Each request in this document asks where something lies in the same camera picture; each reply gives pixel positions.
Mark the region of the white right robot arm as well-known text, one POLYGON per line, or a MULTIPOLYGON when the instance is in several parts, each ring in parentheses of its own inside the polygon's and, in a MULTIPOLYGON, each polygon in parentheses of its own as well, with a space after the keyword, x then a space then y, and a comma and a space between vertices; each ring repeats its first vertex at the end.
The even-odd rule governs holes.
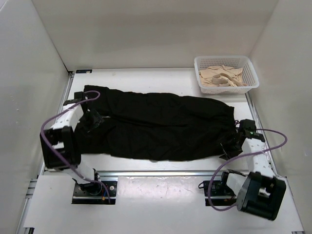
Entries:
POLYGON ((236 195, 238 211, 275 220, 280 209, 286 183, 277 178, 270 168, 265 155, 265 139, 256 132, 255 121, 244 119, 238 128, 238 145, 246 158, 249 174, 228 170, 222 173, 219 190, 225 194, 236 195))

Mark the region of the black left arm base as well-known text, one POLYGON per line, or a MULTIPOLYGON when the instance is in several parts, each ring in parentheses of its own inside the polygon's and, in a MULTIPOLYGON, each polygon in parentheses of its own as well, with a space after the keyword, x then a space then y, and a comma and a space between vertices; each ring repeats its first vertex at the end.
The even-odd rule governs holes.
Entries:
POLYGON ((75 182, 72 204, 85 205, 115 205, 117 197, 118 178, 101 178, 108 192, 102 185, 78 184, 75 182))

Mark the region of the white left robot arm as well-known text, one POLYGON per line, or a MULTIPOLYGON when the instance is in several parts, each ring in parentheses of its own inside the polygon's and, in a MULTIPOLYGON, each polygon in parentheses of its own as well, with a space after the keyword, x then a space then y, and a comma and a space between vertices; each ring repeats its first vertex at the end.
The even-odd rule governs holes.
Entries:
POLYGON ((46 120, 40 130, 40 142, 45 166, 69 175, 84 192, 98 195, 104 189, 98 172, 82 160, 75 129, 81 124, 84 133, 90 134, 103 122, 88 102, 98 99, 98 91, 76 92, 74 98, 64 102, 58 115, 46 120))

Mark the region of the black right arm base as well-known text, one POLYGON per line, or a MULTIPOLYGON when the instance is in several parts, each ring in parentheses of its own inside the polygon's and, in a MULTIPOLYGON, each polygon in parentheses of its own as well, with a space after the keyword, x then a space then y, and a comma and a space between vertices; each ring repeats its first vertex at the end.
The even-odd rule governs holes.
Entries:
MULTIPOLYGON (((210 203, 208 201, 209 182, 210 181, 205 180, 198 185, 198 188, 204 191, 205 206, 210 206, 210 203)), ((216 207, 231 206, 236 203, 236 195, 234 194, 234 192, 227 186, 223 185, 220 180, 213 181, 210 196, 212 204, 216 207)))

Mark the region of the black trousers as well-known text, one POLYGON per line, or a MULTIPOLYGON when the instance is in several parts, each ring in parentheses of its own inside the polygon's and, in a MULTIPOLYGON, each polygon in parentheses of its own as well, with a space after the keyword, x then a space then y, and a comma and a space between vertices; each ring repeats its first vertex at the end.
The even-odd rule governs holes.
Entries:
POLYGON ((82 154, 190 161, 222 155, 220 143, 228 148, 236 135, 234 108, 215 99, 92 85, 84 91, 100 93, 87 106, 104 122, 90 134, 79 129, 81 124, 75 129, 82 154))

